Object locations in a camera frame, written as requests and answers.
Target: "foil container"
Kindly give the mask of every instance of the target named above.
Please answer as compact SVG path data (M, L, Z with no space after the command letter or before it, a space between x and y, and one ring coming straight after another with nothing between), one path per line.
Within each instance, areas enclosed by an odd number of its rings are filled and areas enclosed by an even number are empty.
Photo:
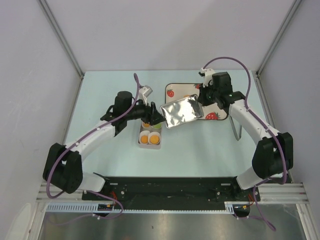
M196 94L168 102L160 107L168 129L189 123L204 116Z

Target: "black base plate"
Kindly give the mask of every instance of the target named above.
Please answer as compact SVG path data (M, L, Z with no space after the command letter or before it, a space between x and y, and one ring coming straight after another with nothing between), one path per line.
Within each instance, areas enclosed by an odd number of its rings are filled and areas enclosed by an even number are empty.
M252 189L231 193L232 177L106 177L101 194L114 192L126 210L224 210L224 202L248 202ZM256 198L260 201L258 188ZM82 200L106 201L92 193Z

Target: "strawberry placemat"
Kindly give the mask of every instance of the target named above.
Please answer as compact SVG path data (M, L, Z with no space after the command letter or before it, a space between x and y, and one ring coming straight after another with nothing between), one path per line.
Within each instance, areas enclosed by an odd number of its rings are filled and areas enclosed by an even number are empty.
M165 87L165 103L170 103L189 95L199 96L199 86L201 83L170 83ZM225 120L228 115L220 109L216 103L203 106L204 117L201 120Z

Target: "strawberry print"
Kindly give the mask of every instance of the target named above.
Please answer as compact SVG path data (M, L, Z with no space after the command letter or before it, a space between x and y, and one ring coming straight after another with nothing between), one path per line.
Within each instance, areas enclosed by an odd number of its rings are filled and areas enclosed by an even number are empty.
M218 120L220 119L220 116L217 112L211 112L207 116L205 116L206 120Z
M166 91L166 94L167 94L170 98L173 98L174 95L175 95L175 93L174 93L174 91L173 91L172 89L168 89L168 90Z
M200 89L201 83L197 83L193 85L196 89Z

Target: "cable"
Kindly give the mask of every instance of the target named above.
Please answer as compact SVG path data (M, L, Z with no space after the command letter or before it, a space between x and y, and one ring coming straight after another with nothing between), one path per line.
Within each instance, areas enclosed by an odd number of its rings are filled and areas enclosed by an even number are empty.
M252 206L255 203L255 200L252 198L252 196L250 195L250 193L248 194L248 198L249 198L249 206Z
M282 161L282 166L283 166L283 177L282 177L282 181L281 183L279 184L285 184L287 182L287 166L286 166L286 159L285 159L285 155L284 155L284 151L280 145L280 142L279 140L277 139L277 137L274 135L274 133L268 128L268 126L264 123L264 121L262 121L262 119L260 117L258 117L250 108L249 108L249 105L248 105L248 96L249 96L249 92L250 92L250 88L251 88L251 76L250 76L250 73L249 73L249 70L248 68L241 62L239 61L238 59L236 58L233 58L233 57L229 57L229 56L220 56L220 57L216 57L212 60L210 60L206 65L204 65L203 69L205 69L209 64L211 64L212 62L216 61L216 60L220 60L220 59L228 59L228 60L233 60L235 62L237 62L238 64L240 64L247 76L248 76L248 89L246 91L246 94L245 94L245 98L244 98L244 106L246 108L246 110L264 127L264 129L272 136L272 138L274 139L277 147L278 147L278 150L280 152L280 156L281 156L281 161Z
M116 195L116 193L115 193L114 191L112 191L111 194L112 194L112 196L113 196L113 198L114 198L115 200L118 200L117 195Z
M264 123L264 121L258 117L258 115L256 115L250 108L249 108L249 105L248 105L248 96L249 96L249 92L250 92L250 88L251 88L251 76L250 76L250 73L249 73L249 70L248 68L241 62L239 61L238 59L236 58L233 58L233 57L229 57L229 56L220 56L220 57L216 57L212 60L210 60L206 65L204 65L203 69L205 69L209 64L211 64L212 62L216 61L216 60L220 60L220 59L228 59L228 60L233 60L235 62L237 62L238 64L240 64L247 76L248 76L248 88L247 88L247 91L246 91L246 94L245 94L245 98L244 98L244 106L246 108L246 110L264 127L264 129L272 136L272 138L274 139L277 147L278 147L278 150L279 150L279 153L280 153L280 156L281 156L281 161L282 161L282 167L283 167L283 177L282 177L282 181L281 182L278 182L279 184L283 185L287 182L287 166L286 166L286 159L285 159L285 155L284 155L284 151L280 145L280 142L279 140L277 139L277 137L274 135L274 133L268 128L268 126ZM252 190L252 193L253 193L253 198L254 198L254 202L255 202L255 205L261 215L260 216L248 216L248 217L242 217L245 218L245 219L248 219L248 218L252 218L252 219L259 219L259 220L263 220L267 226L272 230L272 231L276 231L276 227L271 223L269 222L266 217L263 215L259 205L258 205L258 201L257 201L257 198L256 198L256 195L255 195L255 191L256 191L256 188L257 186L261 185L261 184L264 184L266 183L268 180L270 180L269 178L265 179L265 180L262 180L261 182L259 182L258 184L256 184L254 187L253 187L253 190Z
M140 83L139 83L139 78L138 78L138 75L136 73L133 74L133 77L134 77L134 80L136 82L136 95L135 95L135 98L133 100L133 103L132 105L129 107L129 109L127 111L125 111L123 114L121 114L120 116L116 117L115 119L112 119L104 124L101 124L100 126L96 127L95 129L92 129L91 131L89 131L88 133L86 133L84 136L82 136L78 141L76 141L75 143L73 143L70 147L68 147L66 150L64 150L64 152L57 158L57 160L54 162L51 170L50 170L50 173L49 173L49 176L48 176L48 179L47 179L47 184L46 184L46 194L48 196L48 198L50 199L55 199L57 197L59 197L61 194L63 194L65 191L61 191L59 192L57 195L55 196L52 196L51 193L50 193L50 182L51 182L51 179L52 179L52 176L54 174L54 171L57 167L57 165L59 164L59 162L62 160L62 158L67 154L67 152L69 152L72 148L74 148L77 144L81 143L84 139L86 139L87 137L89 137L91 134L93 134L94 132L96 132L98 129L101 129L109 124L112 124L113 122L123 118L127 113L129 113L131 111L131 109L136 105L136 102L138 100L138 96L139 96L139 87L141 86Z
M120 208L121 208L121 211L120 211L119 213L117 213L116 215L113 215L113 216L100 216L100 215L96 215L96 214L94 214L94 213L88 213L88 214L84 214L84 215L78 216L78 217L76 217L76 218L74 218L74 219L72 219L72 220L70 220L70 221L63 222L63 223L54 223L54 222L50 221L49 218L48 218L48 221L49 221L51 224L55 225L55 226L63 226L63 225L71 224L71 223L73 223L73 222L75 222L75 221L77 221L77 220L79 220L79 219L83 219L83 218L86 218L86 217L95 217L95 216L97 216L98 219L115 219L115 218L119 217L119 216L123 213L123 211L124 211L124 206L123 206L123 205L121 204L121 202L119 202L118 200L116 200L116 199L114 199L114 198L112 198L112 197L105 196L105 195L103 195L103 194L101 194L101 193L98 193L98 192L95 192L95 191L87 191L87 192L88 192L88 193L95 194L95 195L100 196L100 197L103 197L103 198L105 198L105 199L114 201L115 203L119 204L119 206L120 206Z
M55 199L55 198L59 197L61 194L63 194L63 193L65 192L65 191L61 191L61 192L59 192L57 195L54 195L54 196L51 195L51 193L50 193L50 182L51 182L51 180L52 180L52 176L53 176L53 174L54 174L54 172L55 172L56 167L58 166L59 162L63 159L63 157L67 154L67 152L69 152L69 151L70 151L72 148L74 148L77 144L81 143L81 142L82 142L84 139L86 139L88 136L90 136L91 134L93 134L94 132L96 132L98 129L101 129L101 128L103 128L103 127L105 127L105 126L107 126L107 125L109 125L109 124L112 124L113 122L115 122L115 121L123 118L123 117L124 117L127 113L129 113L129 112L131 111L131 109L136 105L136 102L137 102L138 96L139 96L139 89L140 89L142 86L141 86L140 83L139 83L139 78L138 78L138 75L137 75L136 73L133 74L133 77L134 77L134 80L135 80L135 82L136 82L136 95L135 95L135 98L134 98L134 100L133 100L132 105L128 108L128 110L125 111L125 112L124 112L123 114L121 114L120 116L116 117L115 119L112 119L112 120L110 120L110 121L108 121L108 122L106 122L106 123L104 123L104 124L101 124L100 126L98 126L98 127L96 127L95 129L89 131L88 133L86 133L86 134L85 134L84 136L82 136L78 141L76 141L76 142L73 143L70 147L68 147L68 148L57 158L57 160L54 162L54 164L53 164L53 166L52 166L52 168L51 168L51 170L50 170L49 176L48 176L48 178L47 178L47 181L46 181L46 182L47 182L47 183L46 183L46 194L47 194L48 198L50 198L50 199ZM94 192L94 191L88 191L88 192L90 192L90 193L92 193L92 194L95 194L95 195L98 195L98 196L100 196L100 197L102 197L102 198L105 198L105 199L108 199L108 200L112 200L112 201L118 203L118 204L120 205L120 207L121 207L120 213L118 213L118 214L115 215L115 216L112 216L112 217L102 217L102 216L99 216L98 218L102 218L102 219L114 219L114 218L120 216L120 215L122 214L122 212L124 211L124 208L123 208L122 204L121 204L117 199L114 199L114 198L112 198L112 197L108 197L108 196L102 195L101 193ZM78 219L82 219L82 218L87 217L87 216L89 216L89 215L88 215L88 214L85 214L85 215L79 216L79 217L77 217L77 218L75 218L75 219L73 219L73 220L71 220L71 221L69 221L69 222L67 222L67 223L72 223L73 221L76 221L76 220L78 220Z

